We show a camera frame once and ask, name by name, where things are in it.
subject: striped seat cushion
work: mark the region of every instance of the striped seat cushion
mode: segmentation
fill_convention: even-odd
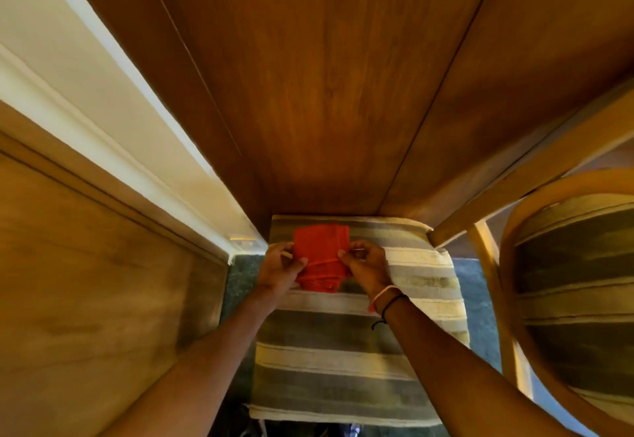
[[[585,400],[634,424],[634,197],[584,195],[527,219],[514,278],[543,359]]]
[[[469,344],[460,285],[447,251],[429,227],[401,218],[274,217],[270,242],[296,228],[349,225],[352,241],[385,248],[392,279],[438,325]],[[251,416],[257,419],[429,426],[440,423],[392,332],[367,312],[353,279],[339,292],[293,289],[265,320],[256,343]]]

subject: black bracelet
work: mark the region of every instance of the black bracelet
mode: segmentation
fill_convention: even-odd
[[[390,300],[390,302],[388,302],[388,303],[387,303],[387,305],[386,305],[385,307],[383,307],[383,312],[381,312],[381,320],[377,320],[376,322],[374,322],[374,323],[372,324],[372,327],[371,327],[371,329],[372,329],[372,330],[374,330],[374,327],[375,327],[378,323],[387,323],[387,322],[385,321],[385,311],[386,311],[388,308],[390,308],[390,305],[392,305],[394,302],[396,302],[399,298],[402,298],[402,297],[405,297],[405,298],[407,298],[407,299],[409,298],[409,297],[408,297],[407,295],[405,295],[405,294],[400,294],[400,295],[397,295],[397,296],[396,296],[396,297],[394,297],[392,300]]]

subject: floor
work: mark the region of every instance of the floor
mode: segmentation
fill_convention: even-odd
[[[261,256],[238,256],[229,269],[221,321],[231,315],[242,299],[253,289],[262,261]],[[501,370],[498,329],[493,307],[478,260],[456,258],[453,260],[460,281],[462,296],[467,308],[471,349]],[[231,384],[227,398],[233,401],[248,401],[251,388],[255,349],[251,346]],[[596,437],[566,412],[533,375],[535,402],[557,418],[569,429],[585,436]],[[449,437],[443,425],[421,429],[364,426],[362,437]]]

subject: folded red cloth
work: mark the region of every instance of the folded red cloth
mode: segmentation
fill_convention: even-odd
[[[350,230],[336,223],[298,228],[293,233],[293,257],[308,258],[308,265],[296,281],[302,289],[334,294],[346,277],[347,268],[337,250],[350,249]]]

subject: white wall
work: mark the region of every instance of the white wall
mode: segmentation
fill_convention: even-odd
[[[230,254],[265,242],[86,0],[0,0],[0,98]]]

